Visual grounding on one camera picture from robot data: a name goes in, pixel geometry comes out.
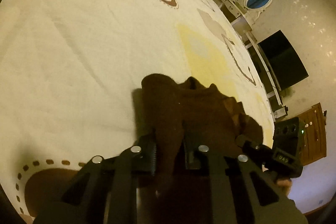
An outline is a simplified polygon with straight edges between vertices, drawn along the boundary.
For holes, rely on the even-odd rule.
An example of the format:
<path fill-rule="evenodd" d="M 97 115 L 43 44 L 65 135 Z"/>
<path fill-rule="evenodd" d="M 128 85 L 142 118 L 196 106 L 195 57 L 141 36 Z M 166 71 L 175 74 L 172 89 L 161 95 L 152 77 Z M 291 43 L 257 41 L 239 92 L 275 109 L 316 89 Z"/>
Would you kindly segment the person's right hand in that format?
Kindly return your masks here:
<path fill-rule="evenodd" d="M 281 189 L 281 191 L 288 196 L 292 188 L 292 180 L 290 178 L 279 178 L 276 180 L 275 185 Z"/>

